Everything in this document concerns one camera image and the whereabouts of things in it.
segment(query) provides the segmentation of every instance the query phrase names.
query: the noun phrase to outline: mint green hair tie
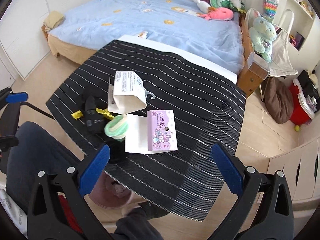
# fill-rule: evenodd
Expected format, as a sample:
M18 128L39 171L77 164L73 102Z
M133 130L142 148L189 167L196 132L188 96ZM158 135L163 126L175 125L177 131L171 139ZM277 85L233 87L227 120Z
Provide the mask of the mint green hair tie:
M104 127L106 136L112 137L115 140L120 140L125 137L128 130L127 115L117 115L113 120L107 123Z

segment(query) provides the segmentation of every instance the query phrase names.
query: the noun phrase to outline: light blue comforter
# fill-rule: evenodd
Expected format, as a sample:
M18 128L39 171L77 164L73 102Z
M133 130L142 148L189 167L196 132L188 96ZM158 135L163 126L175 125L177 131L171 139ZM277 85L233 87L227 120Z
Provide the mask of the light blue comforter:
M147 31L148 39L186 50L238 74L243 47L237 20L207 21L191 12L200 12L192 0L92 0L66 12L64 22L50 34L98 50L122 35Z

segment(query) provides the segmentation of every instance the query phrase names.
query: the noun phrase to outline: mint green stuffed bunny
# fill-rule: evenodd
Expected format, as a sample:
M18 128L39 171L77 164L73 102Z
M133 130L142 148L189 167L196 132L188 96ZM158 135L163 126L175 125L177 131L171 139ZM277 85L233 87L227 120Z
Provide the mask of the mint green stuffed bunny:
M260 53L263 59L270 63L272 54L272 42L276 40L277 33L272 23L255 11L253 27L249 29L253 49Z

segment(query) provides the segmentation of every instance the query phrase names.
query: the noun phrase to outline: colorful bag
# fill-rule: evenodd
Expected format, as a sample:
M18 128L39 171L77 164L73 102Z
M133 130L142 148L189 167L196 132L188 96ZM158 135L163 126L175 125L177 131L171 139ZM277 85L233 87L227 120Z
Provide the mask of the colorful bag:
M274 16L276 15L277 9L278 9L278 5L276 5L275 3L268 1L268 0L264 0L263 2L263 9L264 9L264 14L266 14L267 16L274 18Z
M264 0L263 1L264 14L273 19L278 9L278 2L279 0Z

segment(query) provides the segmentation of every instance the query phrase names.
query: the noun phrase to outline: dark jeans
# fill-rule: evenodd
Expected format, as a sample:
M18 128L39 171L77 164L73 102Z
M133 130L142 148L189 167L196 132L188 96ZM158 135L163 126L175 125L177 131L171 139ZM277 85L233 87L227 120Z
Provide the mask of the dark jeans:
M11 148L7 166L8 195L27 213L30 195L39 171L57 174L80 160L33 122L25 122L16 137L19 145ZM134 209L127 217L119 219L117 229L111 234L115 240L159 240L160 233L153 228L142 208Z

